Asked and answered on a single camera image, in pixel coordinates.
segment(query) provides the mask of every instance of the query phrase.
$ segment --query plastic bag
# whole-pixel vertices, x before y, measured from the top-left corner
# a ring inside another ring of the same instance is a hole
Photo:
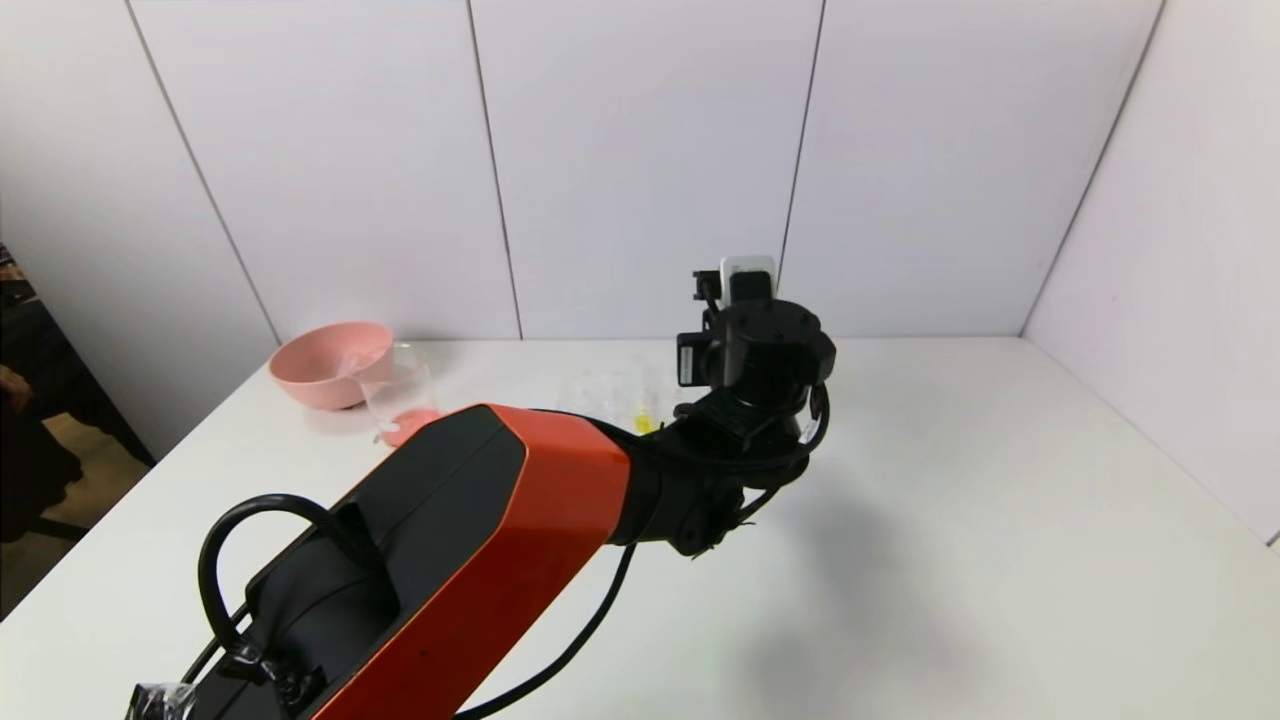
[[[196,685],[161,683],[137,685],[124,720],[186,720],[196,705]]]

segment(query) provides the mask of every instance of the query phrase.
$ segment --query pink liquid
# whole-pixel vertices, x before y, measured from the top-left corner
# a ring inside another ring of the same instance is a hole
[[[393,423],[399,425],[397,430],[383,430],[383,442],[392,447],[399,447],[404,445],[408,438],[413,437],[413,433],[422,429],[422,425],[436,420],[440,418],[439,410],[433,410],[429,407],[415,407],[413,410],[406,410],[396,416]]]

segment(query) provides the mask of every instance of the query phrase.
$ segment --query white table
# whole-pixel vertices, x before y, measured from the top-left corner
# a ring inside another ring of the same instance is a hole
[[[808,474],[700,560],[641,548],[586,650],[500,717],[1280,717],[1280,560],[1124,419],[1018,340],[838,345]],[[445,406],[554,405],[584,369],[675,361],[657,341],[426,347]],[[385,452],[362,411],[250,378],[0,624],[0,717],[120,717],[210,638],[195,562],[218,515],[329,503]],[[233,534],[233,606],[300,529]],[[477,698],[559,653],[617,552]]]

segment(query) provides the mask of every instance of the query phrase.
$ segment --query pink bowl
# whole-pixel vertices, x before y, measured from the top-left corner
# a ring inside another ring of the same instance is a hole
[[[387,355],[393,334],[379,323],[337,323],[284,343],[268,370],[289,397],[316,410],[338,410],[364,402],[352,374]]]

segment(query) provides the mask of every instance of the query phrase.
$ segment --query floor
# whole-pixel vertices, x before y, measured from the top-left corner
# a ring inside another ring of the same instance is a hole
[[[78,483],[67,486],[67,500],[45,511],[45,518],[91,527],[147,474],[146,465],[129,456],[115,438],[82,425],[70,415],[45,421],[63,447],[74,452],[84,470]],[[0,620],[70,551],[72,543],[27,533],[0,544]]]

